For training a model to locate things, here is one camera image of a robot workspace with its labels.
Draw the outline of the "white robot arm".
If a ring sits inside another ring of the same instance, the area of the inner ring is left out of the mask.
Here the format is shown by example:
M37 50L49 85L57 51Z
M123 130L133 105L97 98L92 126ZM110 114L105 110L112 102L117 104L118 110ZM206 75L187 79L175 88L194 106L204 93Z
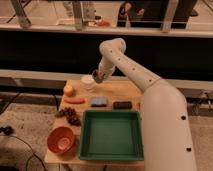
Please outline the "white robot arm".
M102 59L93 78L101 83L120 70L143 92L145 171L197 171L185 96L172 84L125 55L121 38L99 45Z

